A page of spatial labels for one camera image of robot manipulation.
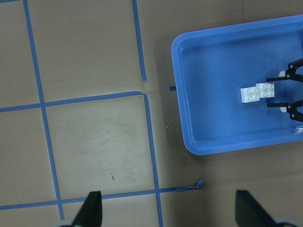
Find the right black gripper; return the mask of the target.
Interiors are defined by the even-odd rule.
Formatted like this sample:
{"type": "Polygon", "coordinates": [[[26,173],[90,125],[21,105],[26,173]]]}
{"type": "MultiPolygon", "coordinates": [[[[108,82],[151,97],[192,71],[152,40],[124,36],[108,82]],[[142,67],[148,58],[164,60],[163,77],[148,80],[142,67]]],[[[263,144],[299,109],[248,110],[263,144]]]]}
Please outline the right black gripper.
{"type": "Polygon", "coordinates": [[[288,64],[288,69],[285,71],[285,76],[267,78],[266,82],[275,82],[282,80],[291,80],[293,82],[300,82],[301,85],[293,85],[295,95],[293,101],[289,103],[269,103],[267,104],[268,108],[286,108],[286,112],[289,113],[291,120],[302,122],[303,113],[298,110],[299,107],[303,106],[303,76],[298,74],[297,70],[303,66],[303,60],[298,59],[288,64]]]}

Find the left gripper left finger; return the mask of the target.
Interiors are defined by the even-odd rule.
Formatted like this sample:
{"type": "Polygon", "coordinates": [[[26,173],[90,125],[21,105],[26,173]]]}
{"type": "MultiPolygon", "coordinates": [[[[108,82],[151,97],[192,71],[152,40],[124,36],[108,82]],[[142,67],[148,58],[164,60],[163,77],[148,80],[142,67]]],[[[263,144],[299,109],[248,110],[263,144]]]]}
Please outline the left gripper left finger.
{"type": "Polygon", "coordinates": [[[101,191],[90,192],[72,222],[73,227],[100,227],[102,225],[101,191]]]}

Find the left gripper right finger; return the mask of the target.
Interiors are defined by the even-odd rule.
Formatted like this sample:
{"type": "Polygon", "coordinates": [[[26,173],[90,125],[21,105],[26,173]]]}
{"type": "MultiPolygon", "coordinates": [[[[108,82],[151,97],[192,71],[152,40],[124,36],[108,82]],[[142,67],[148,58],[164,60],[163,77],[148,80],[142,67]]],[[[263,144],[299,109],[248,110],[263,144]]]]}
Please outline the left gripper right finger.
{"type": "Polygon", "coordinates": [[[235,220],[239,227],[274,227],[276,222],[247,190],[237,190],[235,220]]]}

